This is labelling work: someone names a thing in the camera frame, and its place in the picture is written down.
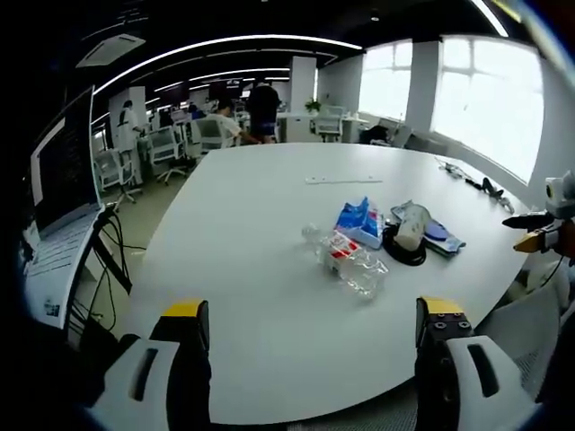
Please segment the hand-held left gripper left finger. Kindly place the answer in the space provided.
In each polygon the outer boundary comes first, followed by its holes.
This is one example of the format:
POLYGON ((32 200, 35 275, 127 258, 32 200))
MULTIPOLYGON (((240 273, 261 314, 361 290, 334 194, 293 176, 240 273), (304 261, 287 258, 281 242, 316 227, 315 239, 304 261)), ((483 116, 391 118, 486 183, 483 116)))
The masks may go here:
POLYGON ((122 340, 90 413, 105 430, 210 428, 208 302, 171 305, 151 334, 122 340))

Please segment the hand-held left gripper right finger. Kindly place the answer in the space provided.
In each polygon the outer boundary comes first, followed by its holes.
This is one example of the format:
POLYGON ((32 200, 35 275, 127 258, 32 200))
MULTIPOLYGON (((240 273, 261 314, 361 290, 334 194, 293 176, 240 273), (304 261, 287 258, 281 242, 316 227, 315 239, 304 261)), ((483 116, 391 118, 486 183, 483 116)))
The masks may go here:
POLYGON ((513 360, 457 303, 421 296, 416 308, 415 428, 525 430, 538 405, 513 360))

